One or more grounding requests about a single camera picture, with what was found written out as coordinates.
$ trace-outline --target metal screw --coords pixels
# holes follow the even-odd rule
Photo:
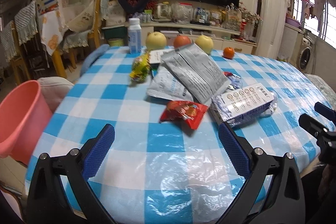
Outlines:
[[[79,153],[79,150],[77,148],[71,149],[70,150],[70,155],[76,156]]]
[[[294,158],[294,155],[293,155],[292,152],[288,152],[288,153],[286,153],[286,156],[287,156],[287,158],[289,158],[289,159],[293,159],[293,158]]]
[[[44,160],[44,159],[47,158],[47,156],[48,156],[47,153],[42,153],[42,154],[40,155],[40,159],[41,159],[41,160]]]
[[[255,150],[254,150],[254,152],[257,154],[257,155],[262,155],[263,153],[264,153],[264,151],[261,149],[261,148],[256,148]]]

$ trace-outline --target green container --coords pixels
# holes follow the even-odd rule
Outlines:
[[[113,47],[113,46],[118,46],[118,47],[124,46],[124,39],[123,38],[112,38],[112,39],[107,40],[107,42],[110,45],[110,47]]]

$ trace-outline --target silver snack bag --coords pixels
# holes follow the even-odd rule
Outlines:
[[[161,64],[158,68],[156,76],[146,90],[146,94],[171,101],[194,101],[191,93],[172,75],[165,64]]]
[[[223,94],[231,84],[216,62],[195,43],[168,52],[161,60],[201,104],[210,106],[211,98]]]

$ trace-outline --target washing machine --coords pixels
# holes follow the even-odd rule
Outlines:
[[[306,72],[309,62],[312,60],[314,37],[298,33],[292,57],[289,63],[301,72]]]

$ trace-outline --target yellow candy wrapper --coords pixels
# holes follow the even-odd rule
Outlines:
[[[132,71],[129,76],[135,82],[144,82],[150,71],[148,63],[148,53],[134,59],[132,63]]]

